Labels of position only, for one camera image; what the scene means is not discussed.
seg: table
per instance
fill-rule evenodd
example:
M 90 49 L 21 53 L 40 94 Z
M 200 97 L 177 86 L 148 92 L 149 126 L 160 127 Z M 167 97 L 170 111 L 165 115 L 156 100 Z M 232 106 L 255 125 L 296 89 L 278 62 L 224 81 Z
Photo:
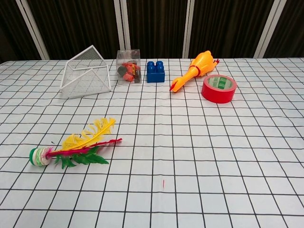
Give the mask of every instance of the table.
M 142 59 L 145 65 L 153 59 Z M 0 65 L 0 227 L 297 228 L 304 222 L 304 59 L 220 59 L 232 102 L 200 94 L 203 78 L 169 93 L 190 59 L 161 59 L 165 83 L 117 85 L 63 99 L 65 61 Z M 32 166 L 96 118 L 116 125 L 109 165 Z

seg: white wire basket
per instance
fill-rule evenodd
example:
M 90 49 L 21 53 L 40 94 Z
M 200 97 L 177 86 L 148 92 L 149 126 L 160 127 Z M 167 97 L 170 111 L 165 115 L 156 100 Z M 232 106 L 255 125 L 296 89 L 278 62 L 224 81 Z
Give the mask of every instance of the white wire basket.
M 60 91 L 69 98 L 111 91 L 108 65 L 93 45 L 66 62 Z

